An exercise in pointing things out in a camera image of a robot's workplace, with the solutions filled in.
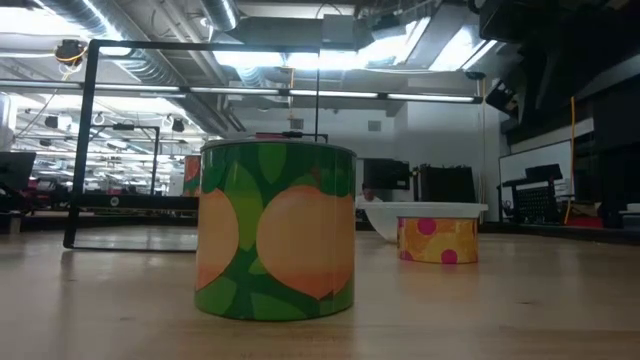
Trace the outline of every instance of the lid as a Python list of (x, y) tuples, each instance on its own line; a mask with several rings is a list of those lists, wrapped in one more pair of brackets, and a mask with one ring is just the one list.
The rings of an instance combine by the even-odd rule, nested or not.
[(317, 143), (317, 142), (306, 142), (306, 141), (296, 141), (296, 140), (286, 140), (286, 139), (239, 139), (239, 140), (209, 140), (207, 141), (201, 148), (200, 152), (204, 152), (205, 150), (220, 147), (220, 146), (229, 146), (229, 145), (241, 145), (241, 144), (295, 144), (295, 145), (306, 145), (306, 146), (321, 146), (328, 147), (335, 150), (345, 151), (350, 153), (353, 156), (356, 156), (356, 153), (352, 150), (349, 150), (342, 146)]

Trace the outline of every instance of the black pole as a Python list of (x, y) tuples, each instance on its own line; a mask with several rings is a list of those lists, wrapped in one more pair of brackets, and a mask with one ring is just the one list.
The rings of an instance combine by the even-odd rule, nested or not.
[(71, 189), (71, 201), (69, 203), (69, 216), (64, 232), (62, 245), (67, 249), (73, 249), (78, 229), (80, 209), (78, 204), (84, 192), (84, 175), (87, 166), (87, 152), (89, 151), (89, 135), (91, 130), (91, 115), (93, 113), (93, 98), (96, 92), (96, 75), (98, 73), (98, 56), (100, 45), (89, 43), (89, 54), (84, 76), (84, 89), (82, 91), (82, 108), (80, 109), (80, 128), (78, 129), (78, 145), (76, 147), (76, 161), (73, 169), (73, 189)]
[(155, 195), (156, 193), (156, 169), (158, 167), (158, 144), (160, 143), (160, 127), (154, 128), (156, 131), (156, 142), (153, 146), (153, 169), (151, 170), (151, 192), (149, 195)]
[(318, 142), (318, 114), (320, 109), (320, 52), (318, 52), (318, 70), (316, 70), (316, 130), (314, 140)]

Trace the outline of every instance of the ductwork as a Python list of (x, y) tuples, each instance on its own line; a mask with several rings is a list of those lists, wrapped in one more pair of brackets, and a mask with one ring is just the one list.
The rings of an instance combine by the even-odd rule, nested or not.
[(217, 31), (235, 29), (240, 22), (240, 10), (234, 0), (202, 0), (204, 13)]
[[(146, 40), (149, 38), (112, 0), (35, 0), (66, 21), (85, 28), (98, 39)], [(142, 83), (153, 85), (184, 84), (185, 80), (159, 51), (135, 50), (130, 54), (145, 61), (121, 61), (118, 65)], [(208, 133), (221, 134), (228, 125), (196, 95), (171, 99), (187, 111), (194, 122)]]

